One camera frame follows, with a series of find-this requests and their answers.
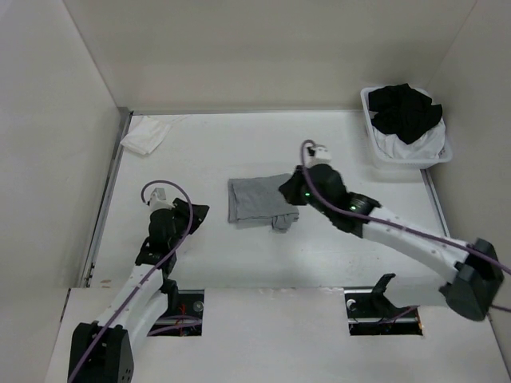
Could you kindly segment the grey tank top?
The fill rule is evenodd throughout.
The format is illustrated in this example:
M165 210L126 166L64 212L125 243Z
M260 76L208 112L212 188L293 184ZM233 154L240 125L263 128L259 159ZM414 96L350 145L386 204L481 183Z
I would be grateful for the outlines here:
M299 220L299 209L279 192L289 173L228 180L228 222L270 225L273 231L288 231Z

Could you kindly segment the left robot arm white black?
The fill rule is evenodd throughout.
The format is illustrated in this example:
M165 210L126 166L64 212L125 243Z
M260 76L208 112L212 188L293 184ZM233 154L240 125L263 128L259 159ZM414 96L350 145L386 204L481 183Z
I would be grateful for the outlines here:
M115 299L90 323L75 328L69 353L69 382L130 382L134 354L156 321L179 309L179 288L171 274L176 249L205 220L209 207L153 195L149 234L131 275Z

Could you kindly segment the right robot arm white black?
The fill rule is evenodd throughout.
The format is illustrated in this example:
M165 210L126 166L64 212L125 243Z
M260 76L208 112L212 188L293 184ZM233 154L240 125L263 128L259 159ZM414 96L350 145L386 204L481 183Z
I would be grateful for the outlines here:
M437 288L440 305L463 318L485 319L508 272L492 243L484 239L467 243L413 228L376 199L348 191L341 175L328 164L297 166L279 192L291 205L312 206L340 231L382 244L430 268L443 278Z

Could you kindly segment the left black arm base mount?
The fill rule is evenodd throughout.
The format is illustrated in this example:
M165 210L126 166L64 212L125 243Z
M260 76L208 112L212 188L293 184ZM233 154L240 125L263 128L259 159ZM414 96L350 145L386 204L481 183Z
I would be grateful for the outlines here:
M150 337L198 337L202 335L204 290L182 290L168 280L161 288L167 294L168 308L149 331Z

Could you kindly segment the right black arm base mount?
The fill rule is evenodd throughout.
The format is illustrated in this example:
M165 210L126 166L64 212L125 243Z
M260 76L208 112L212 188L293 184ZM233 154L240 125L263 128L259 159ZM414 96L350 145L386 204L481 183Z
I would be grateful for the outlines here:
M384 295L394 277L394 273L384 274L373 287L344 290L351 336L423 335L418 308L396 307Z

